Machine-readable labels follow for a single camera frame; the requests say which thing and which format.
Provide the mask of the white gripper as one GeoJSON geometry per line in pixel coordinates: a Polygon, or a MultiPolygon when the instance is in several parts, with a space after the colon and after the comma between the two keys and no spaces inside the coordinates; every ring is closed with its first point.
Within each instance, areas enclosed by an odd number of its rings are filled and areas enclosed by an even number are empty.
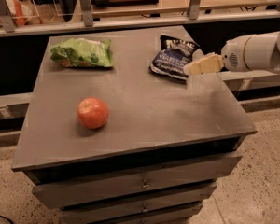
{"type": "Polygon", "coordinates": [[[186,75],[217,73],[224,66],[232,72],[248,72],[249,68],[245,63],[245,46],[249,39],[249,35],[243,35],[228,40],[221,50],[222,57],[214,52],[194,56],[193,61],[184,66],[184,73],[186,75]]]}

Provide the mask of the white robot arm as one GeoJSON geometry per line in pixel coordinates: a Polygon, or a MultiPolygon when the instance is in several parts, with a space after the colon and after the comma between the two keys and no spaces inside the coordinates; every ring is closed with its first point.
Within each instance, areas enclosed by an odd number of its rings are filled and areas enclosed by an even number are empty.
{"type": "Polygon", "coordinates": [[[218,55],[208,53],[186,64],[186,75],[216,73],[225,67],[231,72],[264,70],[280,74],[280,31],[242,35],[228,40],[218,55]]]}

